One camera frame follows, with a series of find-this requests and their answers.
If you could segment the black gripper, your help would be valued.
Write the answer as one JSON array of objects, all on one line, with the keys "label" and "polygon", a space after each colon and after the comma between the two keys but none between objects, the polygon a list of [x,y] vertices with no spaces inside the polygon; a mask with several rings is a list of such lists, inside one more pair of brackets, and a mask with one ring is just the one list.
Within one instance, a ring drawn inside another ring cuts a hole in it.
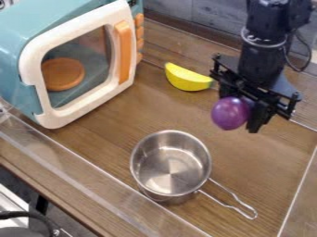
[{"label": "black gripper", "polygon": [[253,100],[246,129],[257,133],[278,114],[290,119],[302,95],[283,74],[287,63],[289,35],[282,38],[259,38],[246,28],[241,31],[241,56],[215,54],[210,77],[218,81],[219,97],[243,96]]}]

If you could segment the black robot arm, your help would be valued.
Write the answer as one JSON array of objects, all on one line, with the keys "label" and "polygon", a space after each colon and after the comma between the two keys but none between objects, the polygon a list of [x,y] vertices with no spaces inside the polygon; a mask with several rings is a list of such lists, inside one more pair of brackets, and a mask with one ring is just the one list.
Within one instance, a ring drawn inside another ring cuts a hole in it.
[{"label": "black robot arm", "polygon": [[291,41],[309,24],[311,0],[246,0],[247,20],[241,30],[238,57],[216,54],[210,77],[219,84],[219,101],[211,109],[216,126],[245,126],[258,132],[271,117],[291,117],[302,95],[285,76],[291,66]]}]

